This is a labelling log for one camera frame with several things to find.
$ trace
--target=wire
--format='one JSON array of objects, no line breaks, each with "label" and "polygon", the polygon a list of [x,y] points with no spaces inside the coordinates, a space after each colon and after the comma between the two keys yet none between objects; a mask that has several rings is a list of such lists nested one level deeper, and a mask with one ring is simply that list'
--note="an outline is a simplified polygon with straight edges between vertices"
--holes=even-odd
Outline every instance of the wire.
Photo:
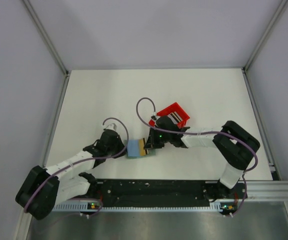
[{"label": "wire", "polygon": [[[106,118],[102,125],[104,125],[106,123],[107,120],[115,120],[115,121],[118,121],[125,129],[125,132],[126,132],[126,144],[124,146],[124,148],[117,154],[115,155],[112,155],[112,156],[102,156],[102,157],[90,157],[90,158],[86,158],[86,159],[81,159],[79,161],[76,161],[74,162],[72,165],[77,165],[77,164],[81,164],[81,163],[84,163],[86,161],[90,161],[90,160],[94,160],[94,159],[98,159],[98,160],[103,160],[103,159],[110,159],[110,158],[115,158],[117,156],[119,156],[120,154],[124,153],[124,151],[126,150],[126,148],[128,147],[128,142],[129,142],[129,131],[127,129],[127,127],[124,125],[124,123],[115,118],[115,117],[109,117],[109,118]],[[63,167],[62,169],[56,171],[55,173],[53,173],[52,175],[50,175],[44,182],[42,182],[42,184],[35,190],[35,192],[32,194],[32,196],[29,198],[29,200],[27,201],[25,207],[24,207],[24,213],[27,213],[28,212],[28,208],[30,206],[30,204],[32,203],[33,199],[36,197],[36,195],[41,191],[41,189],[44,187],[44,185],[48,182],[49,179],[51,179],[52,177],[56,176],[57,174],[65,171],[66,169],[69,169],[71,168],[71,165],[68,165],[66,167]]]},{"label": "wire", "polygon": [[244,195],[243,195],[243,198],[240,202],[240,205],[239,207],[237,208],[237,210],[232,213],[231,215],[228,215],[228,216],[235,216],[236,213],[241,209],[241,207],[243,206],[244,204],[244,201],[247,197],[247,183],[246,183],[246,180],[245,180],[245,173],[249,172],[249,171],[252,171],[253,169],[255,169],[257,167],[257,165],[259,164],[259,159],[258,159],[258,156],[256,155],[256,152],[249,146],[247,145],[244,141],[240,140],[239,138],[231,135],[231,134],[228,134],[226,132],[222,132],[222,131],[205,131],[205,132],[181,132],[181,131],[171,131],[171,130],[166,130],[166,129],[162,129],[162,128],[158,128],[158,127],[155,127],[155,126],[151,126],[149,125],[147,122],[145,122],[143,120],[143,118],[141,118],[140,114],[139,114],[139,104],[141,101],[143,100],[149,100],[152,104],[153,104],[153,109],[154,109],[154,113],[156,112],[156,107],[155,107],[155,104],[153,102],[152,99],[150,99],[149,97],[142,97],[140,100],[138,100],[137,104],[136,104],[136,114],[137,114],[137,117],[139,118],[139,120],[145,124],[146,126],[148,126],[149,128],[151,129],[155,129],[155,130],[158,130],[160,132],[165,132],[165,133],[169,133],[169,134],[182,134],[182,135],[209,135],[209,134],[221,134],[221,135],[224,135],[226,137],[229,137],[230,139],[233,139],[235,141],[237,141],[238,143],[242,144],[245,148],[247,148],[251,153],[252,155],[254,156],[254,159],[255,159],[255,163],[252,167],[246,169],[243,174],[242,174],[242,179],[244,181],[244,185],[245,185],[245,192],[244,192]]},{"label": "wire", "polygon": [[[88,201],[93,201],[93,202],[99,203],[99,207],[98,207],[97,211],[93,212],[93,214],[88,215],[89,217],[88,217],[87,219],[89,219],[89,218],[94,217],[95,215],[97,215],[97,214],[100,212],[100,210],[102,209],[102,207],[103,207],[103,202],[102,202],[101,200],[98,200],[98,199],[95,199],[95,198],[77,198],[77,199],[79,199],[79,200],[88,200]],[[59,217],[58,219],[56,219],[54,222],[52,222],[50,225],[48,225],[46,228],[44,228],[42,231],[40,231],[40,230],[37,229],[36,221],[35,221],[35,222],[34,222],[34,230],[35,230],[35,232],[36,232],[38,235],[41,235],[41,234],[45,233],[46,230],[54,227],[54,225],[56,225],[59,221],[65,219],[65,218],[67,218],[67,217],[69,217],[69,216],[73,216],[73,215],[79,215],[79,216],[80,216],[81,213],[74,212],[74,213],[69,213],[69,214],[67,214],[67,215],[61,216],[61,217]]]}]

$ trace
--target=gray wall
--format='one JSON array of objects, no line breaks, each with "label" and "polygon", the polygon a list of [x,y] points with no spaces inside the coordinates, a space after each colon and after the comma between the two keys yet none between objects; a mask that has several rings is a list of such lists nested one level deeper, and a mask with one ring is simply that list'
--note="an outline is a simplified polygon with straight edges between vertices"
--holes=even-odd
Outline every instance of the gray wall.
[{"label": "gray wall", "polygon": [[288,8],[249,71],[260,111],[288,180]]},{"label": "gray wall", "polygon": [[0,0],[0,240],[13,237],[63,79],[21,2]]},{"label": "gray wall", "polygon": [[243,67],[281,0],[31,0],[76,69]]}]

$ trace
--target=white tabletop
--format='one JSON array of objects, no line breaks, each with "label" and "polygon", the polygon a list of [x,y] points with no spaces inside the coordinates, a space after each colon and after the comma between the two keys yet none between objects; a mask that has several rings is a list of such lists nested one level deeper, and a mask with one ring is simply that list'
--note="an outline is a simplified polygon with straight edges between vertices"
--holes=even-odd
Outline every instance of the white tabletop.
[{"label": "white tabletop", "polygon": [[[233,120],[261,143],[256,169],[247,180],[272,180],[251,101],[240,69],[74,70],[51,145],[47,166],[68,159],[100,138],[105,118],[116,117],[130,139],[147,138],[149,129],[137,118],[135,106],[150,97],[160,111],[177,102],[187,112],[190,127],[222,126]],[[153,107],[143,101],[141,116],[149,121]],[[123,127],[117,131],[126,139]],[[90,173],[108,179],[218,180],[226,160],[214,148],[175,148],[169,143],[155,156],[107,159]]]}]

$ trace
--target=purple cable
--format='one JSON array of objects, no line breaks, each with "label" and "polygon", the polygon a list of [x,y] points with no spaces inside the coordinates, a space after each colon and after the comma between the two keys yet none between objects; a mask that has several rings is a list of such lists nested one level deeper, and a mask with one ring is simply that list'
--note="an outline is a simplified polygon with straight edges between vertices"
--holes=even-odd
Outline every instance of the purple cable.
[{"label": "purple cable", "polygon": [[242,174],[242,179],[244,181],[244,185],[245,185],[245,192],[244,192],[244,196],[240,202],[240,205],[238,207],[238,209],[232,213],[232,215],[227,215],[227,216],[235,216],[235,214],[241,209],[241,207],[243,206],[244,204],[244,201],[246,199],[246,196],[247,196],[247,184],[246,184],[246,180],[244,178],[244,175],[246,172],[249,172],[249,171],[252,171],[253,169],[255,169],[257,167],[257,165],[259,164],[259,159],[258,159],[258,156],[256,155],[256,152],[249,146],[247,145],[244,141],[238,139],[237,137],[231,135],[231,134],[228,134],[226,132],[222,132],[222,131],[205,131],[205,132],[181,132],[181,131],[171,131],[171,130],[166,130],[166,129],[162,129],[162,128],[158,128],[158,127],[155,127],[155,126],[151,126],[149,125],[147,122],[145,122],[143,120],[143,118],[141,118],[140,114],[139,114],[139,104],[141,101],[143,100],[149,100],[152,105],[153,105],[153,109],[154,109],[154,112],[156,112],[156,108],[155,108],[155,104],[153,102],[152,99],[150,99],[149,97],[142,97],[140,100],[138,100],[137,104],[136,104],[136,114],[137,114],[137,117],[139,118],[139,120],[145,124],[146,126],[148,126],[149,128],[151,129],[155,129],[155,130],[158,130],[160,132],[165,132],[165,133],[169,133],[169,134],[183,134],[183,135],[208,135],[208,134],[221,134],[221,135],[224,135],[226,137],[229,137],[230,139],[233,139],[233,140],[236,140],[238,143],[242,144],[244,147],[246,147],[251,153],[252,155],[254,156],[254,159],[255,159],[255,163],[252,167],[246,169],[244,171],[244,173]]},{"label": "purple cable", "polygon": [[[95,198],[81,198],[81,200],[82,200],[82,199],[83,199],[83,200],[88,200],[88,201],[93,201],[93,202],[99,203],[99,208],[98,208],[97,211],[94,212],[92,215],[89,215],[90,218],[91,218],[91,217],[94,217],[95,215],[97,215],[97,214],[100,212],[100,210],[102,209],[102,207],[103,207],[103,202],[102,202],[101,200],[99,200],[99,199],[95,199]],[[44,228],[42,231],[40,231],[40,230],[37,229],[36,222],[34,222],[34,230],[35,230],[35,232],[36,232],[38,235],[41,235],[41,234],[45,233],[46,230],[50,229],[50,228],[53,227],[55,224],[57,224],[59,221],[65,219],[65,218],[67,218],[67,217],[69,217],[69,216],[73,216],[73,215],[80,215],[80,213],[74,212],[74,213],[69,213],[69,214],[64,215],[64,216],[62,216],[62,217],[59,217],[57,220],[55,220],[54,222],[52,222],[50,225],[48,225],[48,226],[47,226],[46,228]]]},{"label": "purple cable", "polygon": [[[115,155],[112,155],[112,156],[101,156],[101,157],[90,157],[90,158],[86,158],[86,159],[82,159],[82,160],[79,160],[77,162],[74,162],[73,165],[81,164],[81,163],[84,163],[86,161],[90,161],[90,160],[94,160],[94,159],[102,160],[102,159],[115,158],[115,157],[119,156],[120,154],[122,154],[126,150],[126,148],[128,147],[128,142],[129,142],[129,131],[128,131],[127,127],[124,125],[124,123],[121,120],[119,120],[119,119],[117,119],[115,117],[106,118],[103,121],[102,125],[104,125],[107,120],[118,121],[124,127],[125,132],[126,132],[126,144],[125,144],[124,148],[119,153],[117,153]],[[30,204],[32,203],[33,199],[36,197],[36,195],[39,193],[39,191],[41,191],[41,189],[44,187],[44,185],[47,183],[47,181],[49,179],[51,179],[52,177],[56,176],[57,174],[65,171],[66,169],[69,169],[69,168],[71,168],[70,165],[68,165],[66,167],[63,167],[62,169],[60,169],[60,170],[56,171],[55,173],[53,173],[52,175],[50,175],[44,182],[42,182],[42,184],[35,190],[35,192],[32,194],[32,196],[27,201],[27,203],[26,203],[26,205],[24,207],[24,213],[28,212],[28,208],[29,208]]]}]

